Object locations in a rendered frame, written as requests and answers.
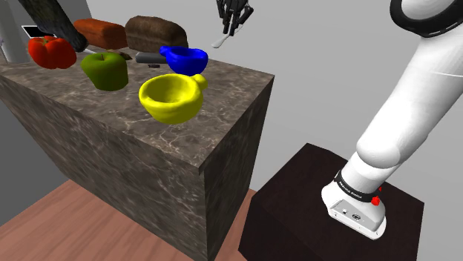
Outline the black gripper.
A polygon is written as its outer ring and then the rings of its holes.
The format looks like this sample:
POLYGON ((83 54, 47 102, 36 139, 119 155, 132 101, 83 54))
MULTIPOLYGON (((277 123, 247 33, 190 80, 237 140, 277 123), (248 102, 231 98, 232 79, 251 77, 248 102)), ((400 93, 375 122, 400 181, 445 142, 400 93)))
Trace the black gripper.
POLYGON ((234 36, 254 12, 254 8, 249 5, 249 0, 216 0, 216 3, 219 17, 223 20, 223 34, 226 35, 234 36), (243 13, 238 15, 233 14, 233 11, 243 11, 243 13))

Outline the white utensil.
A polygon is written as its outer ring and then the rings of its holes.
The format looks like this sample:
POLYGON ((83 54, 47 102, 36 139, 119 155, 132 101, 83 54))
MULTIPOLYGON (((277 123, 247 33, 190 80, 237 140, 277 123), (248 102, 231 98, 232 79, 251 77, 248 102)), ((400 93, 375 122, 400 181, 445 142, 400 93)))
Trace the white utensil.
POLYGON ((229 37, 230 37, 229 34, 225 34, 225 35, 223 35, 220 39, 218 39, 217 41, 213 42, 213 43, 211 44, 211 46, 212 46, 213 48, 219 48, 219 47, 222 46, 222 44, 223 44, 229 37))

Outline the blue cup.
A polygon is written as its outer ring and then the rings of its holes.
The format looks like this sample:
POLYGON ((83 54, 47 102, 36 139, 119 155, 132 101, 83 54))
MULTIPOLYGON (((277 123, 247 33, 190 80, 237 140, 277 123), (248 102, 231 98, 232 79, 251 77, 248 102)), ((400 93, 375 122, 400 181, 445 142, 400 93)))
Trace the blue cup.
POLYGON ((208 64, 208 54, 197 48, 161 46, 159 53, 166 58, 168 66, 178 74, 201 74, 208 64))

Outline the dark brown bread loaf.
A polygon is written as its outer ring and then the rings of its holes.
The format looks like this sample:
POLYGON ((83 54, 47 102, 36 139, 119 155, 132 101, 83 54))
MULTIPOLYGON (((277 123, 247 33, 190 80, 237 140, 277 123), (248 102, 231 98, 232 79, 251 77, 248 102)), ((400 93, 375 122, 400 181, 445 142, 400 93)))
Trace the dark brown bread loaf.
POLYGON ((135 16, 125 25, 128 46, 132 50, 158 53, 161 46, 188 47, 185 30, 175 22, 155 16, 135 16))

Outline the grey remote control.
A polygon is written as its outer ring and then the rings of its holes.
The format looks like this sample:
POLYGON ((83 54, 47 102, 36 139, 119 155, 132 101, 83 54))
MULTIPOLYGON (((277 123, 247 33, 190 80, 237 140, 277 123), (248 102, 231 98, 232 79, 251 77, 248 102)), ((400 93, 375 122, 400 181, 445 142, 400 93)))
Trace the grey remote control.
POLYGON ((143 64, 167 64, 167 59, 159 53, 138 52, 135 55, 137 63, 143 64))

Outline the yellow cup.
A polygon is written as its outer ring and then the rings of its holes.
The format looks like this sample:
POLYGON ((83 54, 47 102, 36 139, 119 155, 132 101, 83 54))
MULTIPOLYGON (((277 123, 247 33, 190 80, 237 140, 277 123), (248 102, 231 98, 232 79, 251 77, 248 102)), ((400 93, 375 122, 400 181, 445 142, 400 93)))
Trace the yellow cup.
POLYGON ((139 101, 158 122, 176 125, 197 115, 207 87, 208 81, 200 74, 165 74, 142 84, 139 101))

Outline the orange brown bread loaf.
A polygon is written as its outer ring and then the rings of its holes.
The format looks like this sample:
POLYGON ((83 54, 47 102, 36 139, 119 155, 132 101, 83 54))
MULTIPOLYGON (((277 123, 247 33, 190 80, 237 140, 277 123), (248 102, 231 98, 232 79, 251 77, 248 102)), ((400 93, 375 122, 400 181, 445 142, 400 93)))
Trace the orange brown bread loaf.
POLYGON ((78 19, 73 23, 90 45, 103 49, 117 50, 128 46, 125 28, 98 19, 78 19))

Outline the green apple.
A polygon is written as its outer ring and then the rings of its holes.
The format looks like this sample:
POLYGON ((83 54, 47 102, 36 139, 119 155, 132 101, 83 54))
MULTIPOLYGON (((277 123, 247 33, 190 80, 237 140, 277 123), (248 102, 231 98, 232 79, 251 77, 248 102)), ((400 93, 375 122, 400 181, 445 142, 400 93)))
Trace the green apple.
POLYGON ((80 63, 81 69, 96 89, 121 90, 128 84, 126 60, 117 53, 93 53, 80 63))

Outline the dark speckled cylinder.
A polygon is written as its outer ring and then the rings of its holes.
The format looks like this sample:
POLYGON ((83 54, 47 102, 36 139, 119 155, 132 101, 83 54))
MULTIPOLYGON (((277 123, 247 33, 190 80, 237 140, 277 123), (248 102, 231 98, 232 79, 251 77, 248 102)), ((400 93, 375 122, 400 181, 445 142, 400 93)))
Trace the dark speckled cylinder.
POLYGON ((65 39, 78 53, 88 47, 88 40, 76 30, 57 0, 18 1, 42 32, 65 39))

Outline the red bell pepper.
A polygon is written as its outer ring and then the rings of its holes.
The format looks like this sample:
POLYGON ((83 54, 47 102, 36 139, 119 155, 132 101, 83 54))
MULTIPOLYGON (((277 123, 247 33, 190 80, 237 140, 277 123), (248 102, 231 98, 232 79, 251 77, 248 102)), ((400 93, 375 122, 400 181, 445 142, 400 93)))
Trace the red bell pepper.
POLYGON ((38 66, 51 70, 67 69, 76 62, 76 52, 71 44, 54 36, 30 39, 28 53, 38 66))

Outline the dark robot stand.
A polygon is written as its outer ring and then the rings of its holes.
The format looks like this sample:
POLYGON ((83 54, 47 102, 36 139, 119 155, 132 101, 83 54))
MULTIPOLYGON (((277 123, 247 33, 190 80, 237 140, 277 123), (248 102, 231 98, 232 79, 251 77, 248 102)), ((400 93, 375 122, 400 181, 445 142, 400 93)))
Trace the dark robot stand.
POLYGON ((382 186, 387 227, 371 240, 328 215, 321 189, 346 160, 304 145, 253 197, 239 244, 247 261, 418 261, 424 203, 382 186))

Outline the white framed tablet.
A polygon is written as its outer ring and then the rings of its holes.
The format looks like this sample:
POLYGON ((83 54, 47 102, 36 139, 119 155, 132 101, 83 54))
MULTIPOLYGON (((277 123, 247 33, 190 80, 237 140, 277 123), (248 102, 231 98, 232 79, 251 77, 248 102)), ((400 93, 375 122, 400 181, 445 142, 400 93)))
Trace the white framed tablet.
POLYGON ((52 36, 55 37, 54 34, 42 32, 36 25, 22 25, 21 28, 27 34, 27 36, 32 38, 39 38, 45 36, 52 36))

